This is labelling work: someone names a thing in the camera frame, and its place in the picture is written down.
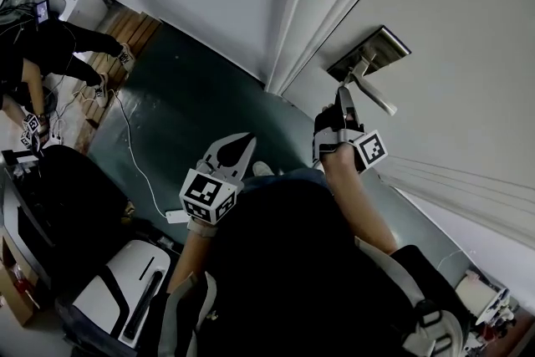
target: door lever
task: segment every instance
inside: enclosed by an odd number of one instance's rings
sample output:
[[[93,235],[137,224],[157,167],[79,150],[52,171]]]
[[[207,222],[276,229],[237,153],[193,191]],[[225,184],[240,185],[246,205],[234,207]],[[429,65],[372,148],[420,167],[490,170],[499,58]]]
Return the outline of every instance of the door lever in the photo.
[[[332,65],[327,73],[342,85],[354,81],[363,93],[392,116],[397,108],[365,76],[409,54],[410,50],[388,28],[382,26]]]

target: cardboard box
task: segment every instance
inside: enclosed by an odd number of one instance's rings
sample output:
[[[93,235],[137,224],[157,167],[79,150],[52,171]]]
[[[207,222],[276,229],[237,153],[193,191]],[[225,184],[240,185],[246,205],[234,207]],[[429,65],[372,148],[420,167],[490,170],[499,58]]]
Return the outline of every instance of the cardboard box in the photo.
[[[2,229],[1,233],[0,294],[6,299],[6,303],[17,321],[24,326],[32,318],[33,302],[27,294],[18,292],[15,287],[17,279],[10,268],[17,263],[26,279],[33,286],[37,284],[38,276],[19,252],[7,231]]]

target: forearm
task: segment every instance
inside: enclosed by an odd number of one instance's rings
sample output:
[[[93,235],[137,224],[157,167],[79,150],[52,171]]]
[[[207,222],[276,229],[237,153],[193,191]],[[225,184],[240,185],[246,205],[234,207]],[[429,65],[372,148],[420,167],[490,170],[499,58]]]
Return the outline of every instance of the forearm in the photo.
[[[186,245],[184,246],[180,259],[178,259],[175,272],[167,287],[167,293],[173,293],[191,273],[194,273],[198,277],[204,272],[210,244],[211,238],[201,237],[193,231],[188,233]]]
[[[353,167],[326,170],[326,176],[334,200],[344,214],[351,232],[382,252],[395,252],[397,244],[394,235],[366,196],[356,169]]]
[[[21,129],[23,129],[24,112],[17,102],[9,95],[3,96],[2,110]]]
[[[44,114],[43,82],[41,82],[41,71],[39,67],[24,59],[23,82],[28,84],[28,91],[32,99],[33,112],[39,116]]]

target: shoe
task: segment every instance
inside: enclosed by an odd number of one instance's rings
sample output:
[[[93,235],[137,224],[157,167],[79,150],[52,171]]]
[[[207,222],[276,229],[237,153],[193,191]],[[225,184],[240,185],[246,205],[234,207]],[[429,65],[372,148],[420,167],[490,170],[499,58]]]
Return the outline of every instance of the shoe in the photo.
[[[99,107],[106,107],[108,104],[108,75],[100,75],[100,85],[94,87],[94,99]]]
[[[130,46],[128,46],[127,43],[122,43],[121,46],[123,47],[123,50],[120,52],[117,58],[119,59],[120,63],[123,64],[125,70],[130,73],[134,68],[135,57],[132,54],[132,51],[130,51]]]
[[[255,162],[252,165],[252,173],[254,174],[255,177],[275,176],[273,174],[273,170],[269,168],[268,164],[266,164],[265,162],[261,162],[261,161]]]

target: person wearing black clothes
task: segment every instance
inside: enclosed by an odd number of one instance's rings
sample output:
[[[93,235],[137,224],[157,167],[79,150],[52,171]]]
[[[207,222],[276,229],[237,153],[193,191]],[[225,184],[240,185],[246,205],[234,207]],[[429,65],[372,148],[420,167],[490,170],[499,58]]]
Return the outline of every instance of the person wearing black clothes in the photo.
[[[134,67],[134,56],[126,43],[108,34],[77,27],[59,20],[48,20],[36,27],[35,20],[23,15],[0,23],[0,105],[2,111],[20,127],[24,113],[12,96],[21,84],[28,86],[34,114],[38,117],[41,143],[48,141],[48,118],[44,114],[42,78],[48,74],[71,76],[94,88],[100,107],[108,103],[108,76],[98,74],[74,53],[94,51],[116,57],[127,71]]]

